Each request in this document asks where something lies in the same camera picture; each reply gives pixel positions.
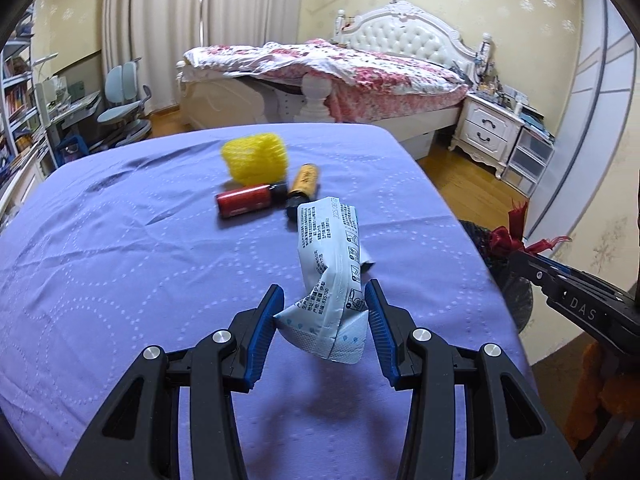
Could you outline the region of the dark red ribbon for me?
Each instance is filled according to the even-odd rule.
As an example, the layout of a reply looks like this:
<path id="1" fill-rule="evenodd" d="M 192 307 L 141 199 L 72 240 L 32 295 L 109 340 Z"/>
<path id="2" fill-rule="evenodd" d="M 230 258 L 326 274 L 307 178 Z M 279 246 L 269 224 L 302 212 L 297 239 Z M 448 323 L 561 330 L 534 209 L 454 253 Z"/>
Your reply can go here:
<path id="1" fill-rule="evenodd" d="M 542 238 L 533 244 L 524 243 L 524 228 L 528 214 L 528 201 L 512 203 L 512 209 L 508 212 L 508 225 L 498 226 L 488 235 L 488 248 L 491 255 L 508 258 L 514 252 L 526 252 L 526 254 L 540 255 L 542 252 L 552 250 L 559 244 L 570 242 L 569 236 L 561 235 L 551 240 Z"/>

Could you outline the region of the white printed packet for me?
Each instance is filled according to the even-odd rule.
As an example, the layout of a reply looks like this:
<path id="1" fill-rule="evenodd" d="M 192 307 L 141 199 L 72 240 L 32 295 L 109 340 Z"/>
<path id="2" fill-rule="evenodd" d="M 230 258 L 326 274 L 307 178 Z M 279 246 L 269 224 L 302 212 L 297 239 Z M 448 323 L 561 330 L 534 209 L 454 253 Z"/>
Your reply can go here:
<path id="1" fill-rule="evenodd" d="M 305 293 L 274 316 L 277 328 L 290 344 L 317 358 L 358 363 L 369 313 L 356 208 L 336 197 L 299 206 L 297 251 Z"/>

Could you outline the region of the red label bottle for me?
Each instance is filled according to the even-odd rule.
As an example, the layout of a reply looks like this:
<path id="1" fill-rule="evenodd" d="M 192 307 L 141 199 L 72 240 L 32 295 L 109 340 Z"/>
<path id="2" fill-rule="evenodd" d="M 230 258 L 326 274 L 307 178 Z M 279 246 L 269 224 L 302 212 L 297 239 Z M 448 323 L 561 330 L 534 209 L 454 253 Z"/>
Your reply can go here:
<path id="1" fill-rule="evenodd" d="M 287 198 L 288 186 L 285 182 L 278 182 L 220 193 L 216 196 L 216 204 L 221 218 L 230 219 L 279 206 L 285 203 Z"/>

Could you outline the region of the yellow label bottle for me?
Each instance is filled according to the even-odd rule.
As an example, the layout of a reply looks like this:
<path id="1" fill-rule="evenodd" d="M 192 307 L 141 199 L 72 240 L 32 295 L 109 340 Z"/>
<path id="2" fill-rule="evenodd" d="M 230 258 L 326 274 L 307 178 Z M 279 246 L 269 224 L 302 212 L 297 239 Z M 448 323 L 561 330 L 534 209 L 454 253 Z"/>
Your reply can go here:
<path id="1" fill-rule="evenodd" d="M 285 202 L 288 220 L 296 222 L 298 207 L 316 199 L 319 177 L 318 166 L 305 164 L 300 167 Z"/>

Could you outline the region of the yellow foam net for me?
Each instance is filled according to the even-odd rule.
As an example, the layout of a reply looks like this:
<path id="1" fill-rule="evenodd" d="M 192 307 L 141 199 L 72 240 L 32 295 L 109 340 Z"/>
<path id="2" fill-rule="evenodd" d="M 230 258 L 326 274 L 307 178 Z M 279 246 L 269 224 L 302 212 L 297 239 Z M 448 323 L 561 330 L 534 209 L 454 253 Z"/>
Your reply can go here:
<path id="1" fill-rule="evenodd" d="M 277 183 L 288 174 L 288 151 L 275 133 L 257 133 L 226 142 L 221 148 L 230 177 L 244 186 Z"/>

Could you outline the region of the black lined trash bin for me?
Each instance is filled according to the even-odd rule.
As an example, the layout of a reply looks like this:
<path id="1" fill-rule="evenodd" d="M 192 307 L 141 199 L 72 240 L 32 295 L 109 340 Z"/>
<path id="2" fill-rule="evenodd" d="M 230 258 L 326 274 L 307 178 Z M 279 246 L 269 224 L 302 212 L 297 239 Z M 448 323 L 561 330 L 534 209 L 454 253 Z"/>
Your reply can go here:
<path id="1" fill-rule="evenodd" d="M 488 267 L 491 277 L 502 293 L 514 324 L 521 333 L 533 313 L 533 287 L 524 278 L 517 278 L 508 272 L 508 258 L 495 255 L 489 248 L 491 230 L 478 224 L 461 220 L 460 224 L 472 240 L 476 250 Z"/>

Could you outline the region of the plastic drawer unit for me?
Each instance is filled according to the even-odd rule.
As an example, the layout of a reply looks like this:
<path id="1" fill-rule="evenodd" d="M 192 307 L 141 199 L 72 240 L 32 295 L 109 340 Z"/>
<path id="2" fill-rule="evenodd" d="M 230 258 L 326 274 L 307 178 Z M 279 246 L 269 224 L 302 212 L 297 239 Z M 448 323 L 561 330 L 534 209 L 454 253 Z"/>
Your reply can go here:
<path id="1" fill-rule="evenodd" d="M 529 198 L 535 192 L 554 154 L 554 137 L 524 125 L 518 134 L 501 179 Z"/>

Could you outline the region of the white nightstand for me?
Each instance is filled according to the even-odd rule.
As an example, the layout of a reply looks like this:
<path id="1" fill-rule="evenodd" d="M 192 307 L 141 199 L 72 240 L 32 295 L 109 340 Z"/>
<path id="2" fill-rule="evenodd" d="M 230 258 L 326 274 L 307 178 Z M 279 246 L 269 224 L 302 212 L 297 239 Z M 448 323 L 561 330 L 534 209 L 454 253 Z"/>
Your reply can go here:
<path id="1" fill-rule="evenodd" d="M 494 168 L 501 180 L 523 126 L 510 110 L 468 93 L 448 150 L 460 148 L 473 162 Z"/>

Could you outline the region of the white bed with headboard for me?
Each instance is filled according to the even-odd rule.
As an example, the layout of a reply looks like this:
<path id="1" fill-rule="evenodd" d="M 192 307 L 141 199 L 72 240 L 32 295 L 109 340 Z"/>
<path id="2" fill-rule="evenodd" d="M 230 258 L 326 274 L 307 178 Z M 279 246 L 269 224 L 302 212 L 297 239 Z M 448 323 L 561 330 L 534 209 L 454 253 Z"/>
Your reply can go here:
<path id="1" fill-rule="evenodd" d="M 180 112 L 200 128 L 276 122 L 381 127 L 415 158 L 454 125 L 477 84 L 460 32 L 399 0 L 336 17 L 330 40 L 193 48 L 177 64 Z"/>

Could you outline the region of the floral pink quilt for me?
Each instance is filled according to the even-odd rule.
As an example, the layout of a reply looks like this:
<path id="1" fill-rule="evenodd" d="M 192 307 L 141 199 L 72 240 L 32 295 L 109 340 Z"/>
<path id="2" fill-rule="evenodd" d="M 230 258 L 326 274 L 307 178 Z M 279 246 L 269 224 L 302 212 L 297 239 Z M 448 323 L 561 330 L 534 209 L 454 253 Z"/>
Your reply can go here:
<path id="1" fill-rule="evenodd" d="M 306 75 L 329 81 L 324 102 L 337 122 L 363 124 L 443 110 L 469 91 L 461 76 L 430 61 L 341 48 L 323 39 L 198 47 L 186 51 L 183 62 L 185 82 L 252 77 L 298 86 Z"/>

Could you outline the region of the white bookshelf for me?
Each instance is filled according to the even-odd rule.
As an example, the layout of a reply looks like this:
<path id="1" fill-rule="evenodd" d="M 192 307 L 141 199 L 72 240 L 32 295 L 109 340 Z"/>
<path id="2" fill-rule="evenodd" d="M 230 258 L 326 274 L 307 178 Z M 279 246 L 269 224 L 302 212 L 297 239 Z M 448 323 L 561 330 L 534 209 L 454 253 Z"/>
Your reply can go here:
<path id="1" fill-rule="evenodd" d="M 32 2 L 1 47 L 1 185 L 10 182 L 23 166 L 22 158 L 32 153 L 36 153 L 40 177 L 47 177 L 52 169 L 36 99 L 34 25 Z"/>

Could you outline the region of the light blue desk chair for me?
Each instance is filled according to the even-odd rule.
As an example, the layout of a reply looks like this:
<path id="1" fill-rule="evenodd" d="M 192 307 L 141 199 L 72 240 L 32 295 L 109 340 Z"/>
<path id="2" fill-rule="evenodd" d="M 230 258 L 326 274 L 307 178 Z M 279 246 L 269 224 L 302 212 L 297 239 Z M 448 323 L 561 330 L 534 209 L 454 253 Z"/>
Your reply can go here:
<path id="1" fill-rule="evenodd" d="M 152 122 L 144 116 L 145 104 L 152 98 L 149 86 L 142 86 L 140 96 L 138 66 L 141 58 L 112 68 L 105 79 L 104 96 L 108 107 L 99 114 L 100 127 L 113 127 L 102 140 L 104 148 L 120 148 L 145 140 L 152 132 Z"/>

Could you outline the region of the study desk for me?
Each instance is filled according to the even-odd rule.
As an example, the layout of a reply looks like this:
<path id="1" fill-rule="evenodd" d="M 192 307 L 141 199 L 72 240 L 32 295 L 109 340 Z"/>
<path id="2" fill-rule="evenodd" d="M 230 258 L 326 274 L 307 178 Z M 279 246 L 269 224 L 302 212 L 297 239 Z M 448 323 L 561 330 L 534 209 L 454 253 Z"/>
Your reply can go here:
<path id="1" fill-rule="evenodd" d="M 50 116 L 47 109 L 40 110 L 38 106 L 41 125 L 44 128 L 44 138 L 46 139 L 47 148 L 51 155 L 53 165 L 58 168 L 58 160 L 55 156 L 55 148 L 61 143 L 60 131 L 65 128 L 72 128 L 73 125 L 96 114 L 96 111 L 102 103 L 102 93 L 99 91 L 92 92 L 84 98 L 70 104 L 62 112 L 54 112 Z"/>

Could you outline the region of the beige curtains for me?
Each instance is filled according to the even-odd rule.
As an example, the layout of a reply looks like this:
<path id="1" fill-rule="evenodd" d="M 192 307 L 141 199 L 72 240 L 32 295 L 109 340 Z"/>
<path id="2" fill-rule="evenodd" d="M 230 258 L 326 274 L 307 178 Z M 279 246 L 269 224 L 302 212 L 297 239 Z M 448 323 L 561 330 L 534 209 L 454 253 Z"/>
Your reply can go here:
<path id="1" fill-rule="evenodd" d="M 104 70 L 138 64 L 150 112 L 177 103 L 175 67 L 183 53 L 215 44 L 292 44 L 302 0 L 103 0 Z"/>

